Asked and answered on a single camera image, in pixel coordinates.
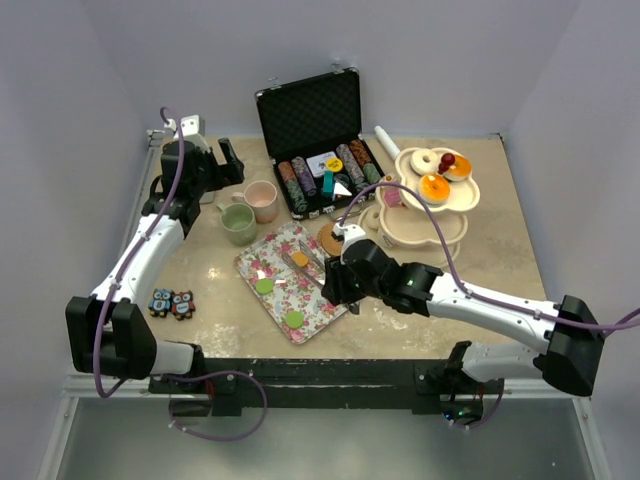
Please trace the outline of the metal tongs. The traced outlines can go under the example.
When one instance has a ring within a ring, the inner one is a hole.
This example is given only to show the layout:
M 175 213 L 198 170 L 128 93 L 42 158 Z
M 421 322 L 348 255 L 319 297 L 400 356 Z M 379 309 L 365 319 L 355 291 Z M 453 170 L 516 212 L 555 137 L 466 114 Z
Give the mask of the metal tongs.
M 314 263 L 322 273 L 324 273 L 324 263 L 320 260 L 320 257 L 317 256 L 314 251 L 304 242 L 299 241 L 299 250 L 300 252 L 306 254 L 309 257 L 309 263 Z M 297 273 L 303 275 L 308 281 L 310 281 L 312 284 L 314 284 L 318 289 L 322 289 L 323 285 L 324 285 L 324 280 L 323 279 L 317 279 L 316 277 L 314 277 L 309 269 L 308 269 L 308 265 L 304 268 L 301 268 L 299 266 L 297 266 L 294 261 L 291 259 L 291 254 L 282 254 L 281 255 L 282 260 L 287 264 L 288 267 L 290 267 L 291 269 L 293 269 L 294 271 L 296 271 Z

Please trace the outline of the pink wafer sweet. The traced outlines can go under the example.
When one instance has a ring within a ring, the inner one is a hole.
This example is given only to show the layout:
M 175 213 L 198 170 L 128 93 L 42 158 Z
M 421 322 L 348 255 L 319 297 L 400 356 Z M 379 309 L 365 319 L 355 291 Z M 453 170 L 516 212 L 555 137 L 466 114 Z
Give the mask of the pink wafer sweet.
M 389 208 L 402 205 L 400 191 L 395 187 L 387 187 L 384 191 L 384 201 Z

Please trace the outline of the orange glazed donut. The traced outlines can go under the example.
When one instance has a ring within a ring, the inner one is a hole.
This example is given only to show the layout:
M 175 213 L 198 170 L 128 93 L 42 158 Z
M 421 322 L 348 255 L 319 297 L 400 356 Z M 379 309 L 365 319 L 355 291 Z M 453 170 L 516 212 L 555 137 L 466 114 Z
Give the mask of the orange glazed donut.
M 468 179 L 472 174 L 472 164 L 464 156 L 454 155 L 454 162 L 444 172 L 444 176 L 453 182 L 460 182 Z

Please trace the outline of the green ceramic cup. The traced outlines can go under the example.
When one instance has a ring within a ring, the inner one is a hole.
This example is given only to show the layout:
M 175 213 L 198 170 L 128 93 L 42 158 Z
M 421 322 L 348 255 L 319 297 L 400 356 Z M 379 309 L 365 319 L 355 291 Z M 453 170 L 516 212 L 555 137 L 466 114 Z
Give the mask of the green ceramic cup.
M 241 203 L 217 204 L 220 222 L 229 242 L 236 246 L 246 246 L 255 241 L 258 233 L 253 210 Z

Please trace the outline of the cream three-tier cake stand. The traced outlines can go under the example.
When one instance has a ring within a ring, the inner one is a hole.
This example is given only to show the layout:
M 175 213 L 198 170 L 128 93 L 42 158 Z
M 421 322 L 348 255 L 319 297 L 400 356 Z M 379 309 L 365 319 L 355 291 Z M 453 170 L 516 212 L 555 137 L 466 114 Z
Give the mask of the cream three-tier cake stand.
M 411 154 L 417 149 L 421 148 L 414 147 L 400 151 L 394 160 L 394 170 L 389 174 L 395 176 L 395 182 L 413 190 L 417 190 L 418 181 L 422 177 L 414 173 L 410 166 Z M 439 155 L 439 167 L 443 162 L 450 166 L 454 162 L 454 155 L 464 156 L 446 147 L 427 149 Z M 451 255 L 456 256 L 460 250 L 460 242 L 468 230 L 467 214 L 479 204 L 481 198 L 479 186 L 472 174 L 468 179 L 460 182 L 449 181 L 446 177 L 445 179 L 451 188 L 449 199 L 441 205 L 429 206 L 437 220 L 436 223 L 431 222 L 420 202 L 405 191 L 400 191 L 402 205 L 389 208 L 384 201 L 384 191 L 387 187 L 381 187 L 375 192 L 374 203 L 371 205 L 376 205 L 380 209 L 380 228 L 377 231 L 371 231 L 363 228 L 359 223 L 358 225 L 364 229 L 369 238 L 385 249 L 416 250 L 425 254 L 429 263 L 444 266 L 446 256 L 436 230 L 442 231 Z

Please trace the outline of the white glazed donut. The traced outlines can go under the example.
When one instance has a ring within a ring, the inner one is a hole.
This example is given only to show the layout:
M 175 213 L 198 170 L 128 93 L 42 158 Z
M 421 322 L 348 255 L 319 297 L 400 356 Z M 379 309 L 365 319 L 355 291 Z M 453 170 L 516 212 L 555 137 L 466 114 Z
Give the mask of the white glazed donut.
M 439 155 L 435 151 L 427 148 L 413 151 L 410 157 L 411 169 L 420 176 L 436 173 L 439 164 Z
M 370 206 L 360 215 L 358 223 L 363 228 L 371 231 L 377 231 L 380 228 L 379 215 L 379 207 L 376 205 Z

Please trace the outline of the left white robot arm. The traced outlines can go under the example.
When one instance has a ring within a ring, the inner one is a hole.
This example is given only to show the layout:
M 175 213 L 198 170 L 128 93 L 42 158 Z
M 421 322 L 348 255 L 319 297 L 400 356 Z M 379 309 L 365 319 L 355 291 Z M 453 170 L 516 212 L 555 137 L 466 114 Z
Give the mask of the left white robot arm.
M 82 373 L 119 379 L 171 375 L 185 392 L 207 380 L 201 349 L 161 341 L 143 314 L 157 277 L 189 234 L 209 193 L 244 180 L 244 165 L 229 139 L 218 141 L 224 163 L 202 140 L 171 141 L 162 148 L 161 173 L 131 242 L 109 275 L 86 297 L 74 296 L 65 309 L 71 357 Z

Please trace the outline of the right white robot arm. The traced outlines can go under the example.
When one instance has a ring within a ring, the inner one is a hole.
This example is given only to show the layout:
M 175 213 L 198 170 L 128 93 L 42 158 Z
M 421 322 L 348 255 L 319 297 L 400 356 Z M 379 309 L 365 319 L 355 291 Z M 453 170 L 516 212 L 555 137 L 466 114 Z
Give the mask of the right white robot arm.
M 593 392 L 605 338 L 577 297 L 555 304 L 458 285 L 437 267 L 398 263 L 369 239 L 326 259 L 324 269 L 322 295 L 333 305 L 372 297 L 399 313 L 462 321 L 510 338 L 506 345 L 457 345 L 445 369 L 456 392 L 503 378 L 541 378 L 578 397 Z

